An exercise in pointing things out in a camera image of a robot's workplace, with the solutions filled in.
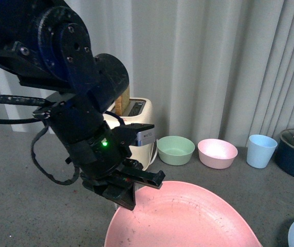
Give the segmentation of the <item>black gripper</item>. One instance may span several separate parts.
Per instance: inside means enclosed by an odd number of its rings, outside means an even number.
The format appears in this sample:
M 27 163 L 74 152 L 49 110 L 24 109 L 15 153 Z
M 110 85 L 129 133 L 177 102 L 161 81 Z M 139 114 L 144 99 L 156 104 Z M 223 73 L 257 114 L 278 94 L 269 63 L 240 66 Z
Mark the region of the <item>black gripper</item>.
M 142 171 L 142 165 L 131 159 L 129 146 L 135 143 L 138 133 L 144 130 L 145 126 L 118 126 L 114 129 L 101 126 L 93 136 L 65 144 L 71 161 L 83 171 L 88 180 L 99 184 L 113 174 L 128 181 L 94 185 L 93 190 L 129 210 L 136 206 L 134 183 L 159 189 L 166 177 L 162 170 L 157 173 Z M 136 169 L 121 170 L 122 167 Z

